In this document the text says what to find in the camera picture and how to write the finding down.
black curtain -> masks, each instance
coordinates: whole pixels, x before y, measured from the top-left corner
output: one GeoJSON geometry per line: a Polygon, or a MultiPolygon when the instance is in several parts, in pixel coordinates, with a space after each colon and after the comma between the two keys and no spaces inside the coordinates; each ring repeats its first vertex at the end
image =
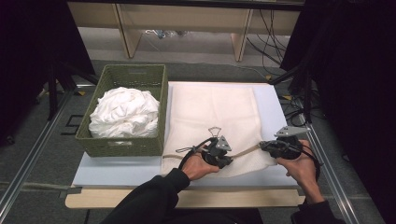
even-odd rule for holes
{"type": "MultiPolygon", "coordinates": [[[[318,55],[323,61],[311,74],[327,119],[350,162],[382,217],[393,223],[396,7],[391,1],[344,1],[343,9],[343,22],[335,35],[326,39],[330,48],[318,55]]],[[[313,25],[317,15],[299,18],[288,46],[289,55],[282,63],[286,70],[299,64],[309,48],[312,38],[304,39],[310,34],[301,27],[313,25]],[[306,43],[294,46],[300,41],[306,43]]]]}
{"type": "Polygon", "coordinates": [[[49,80],[50,66],[64,88],[74,88],[72,65],[94,70],[65,1],[0,2],[0,137],[12,134],[49,80]]]}

forearm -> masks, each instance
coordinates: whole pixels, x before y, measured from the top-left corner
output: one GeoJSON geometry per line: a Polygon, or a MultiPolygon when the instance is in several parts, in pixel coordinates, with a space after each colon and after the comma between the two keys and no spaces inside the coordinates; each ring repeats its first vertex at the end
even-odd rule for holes
{"type": "Polygon", "coordinates": [[[299,205],[300,211],[291,216],[293,224],[345,224],[335,218],[328,201],[299,205]]]}
{"type": "Polygon", "coordinates": [[[128,194],[102,223],[160,223],[175,208],[177,194],[189,184],[178,169],[166,177],[157,175],[128,194]]]}
{"type": "Polygon", "coordinates": [[[301,184],[301,187],[303,189],[308,204],[324,202],[324,198],[320,193],[320,189],[316,181],[303,183],[301,184]]]}

white cloth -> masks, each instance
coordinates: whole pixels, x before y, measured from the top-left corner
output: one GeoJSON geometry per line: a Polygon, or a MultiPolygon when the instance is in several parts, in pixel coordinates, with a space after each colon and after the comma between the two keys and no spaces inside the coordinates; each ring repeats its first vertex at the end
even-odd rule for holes
{"type": "MultiPolygon", "coordinates": [[[[261,121],[251,88],[174,86],[170,116],[169,136],[163,156],[176,155],[176,149],[197,146],[211,137],[209,128],[220,127],[236,155],[258,144],[261,140],[261,121]]],[[[162,173],[168,174],[178,167],[181,159],[163,158],[162,173]]],[[[231,177],[276,165],[268,153],[255,150],[224,167],[212,177],[231,177]]]]}
{"type": "Polygon", "coordinates": [[[156,136],[159,104],[149,91],[124,87],[107,91],[91,114],[92,137],[156,136]]]}

human hand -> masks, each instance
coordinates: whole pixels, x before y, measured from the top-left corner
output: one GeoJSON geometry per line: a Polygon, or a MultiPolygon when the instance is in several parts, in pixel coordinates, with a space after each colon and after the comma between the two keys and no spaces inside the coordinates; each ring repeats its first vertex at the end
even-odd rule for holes
{"type": "MultiPolygon", "coordinates": [[[[306,140],[300,140],[300,142],[303,144],[303,150],[312,155],[311,150],[305,150],[309,148],[309,142],[306,140]]],[[[315,164],[307,155],[302,153],[295,160],[286,160],[279,157],[276,161],[288,170],[287,176],[291,176],[297,181],[297,184],[303,189],[308,203],[324,201],[316,180],[315,164]]]]}
{"type": "Polygon", "coordinates": [[[197,180],[205,175],[217,173],[218,166],[213,166],[204,161],[201,153],[197,152],[192,154],[184,163],[181,171],[189,177],[189,180],[197,180]]]}

aluminum rail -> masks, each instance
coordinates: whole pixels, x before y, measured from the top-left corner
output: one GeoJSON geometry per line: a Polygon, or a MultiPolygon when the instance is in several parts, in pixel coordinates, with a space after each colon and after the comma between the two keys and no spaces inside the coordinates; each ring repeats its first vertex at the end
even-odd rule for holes
{"type": "MultiPolygon", "coordinates": [[[[299,106],[303,106],[301,101],[297,101],[299,106]]],[[[305,121],[304,115],[300,115],[300,120],[302,122],[305,121]]],[[[311,129],[311,132],[307,133],[307,137],[311,144],[311,148],[317,156],[320,163],[323,165],[320,167],[320,171],[325,175],[326,180],[329,183],[329,187],[332,190],[332,194],[334,199],[337,201],[337,204],[340,208],[340,211],[344,217],[344,220],[347,224],[359,224],[360,221],[357,217],[357,214],[353,208],[351,201],[347,197],[347,193],[342,187],[340,181],[338,180],[337,174],[332,168],[332,164],[329,161],[329,158],[326,155],[326,151],[324,150],[322,144],[320,143],[317,133],[312,125],[312,123],[306,123],[305,126],[311,129]]]]}
{"type": "Polygon", "coordinates": [[[42,130],[41,134],[38,136],[35,144],[33,145],[32,149],[30,150],[29,154],[27,155],[26,159],[24,160],[20,170],[15,175],[14,179],[9,184],[6,192],[4,193],[1,201],[0,201],[0,223],[3,223],[4,219],[6,218],[7,213],[11,209],[12,204],[14,204],[15,200],[17,199],[21,187],[23,183],[33,170],[35,163],[37,162],[41,152],[43,151],[44,146],[47,144],[48,140],[50,139],[50,135],[58,122],[59,117],[62,115],[64,106],[68,102],[68,100],[73,95],[72,91],[66,91],[64,96],[62,97],[61,102],[59,103],[59,109],[57,113],[53,116],[52,120],[47,121],[46,126],[42,130]]]}

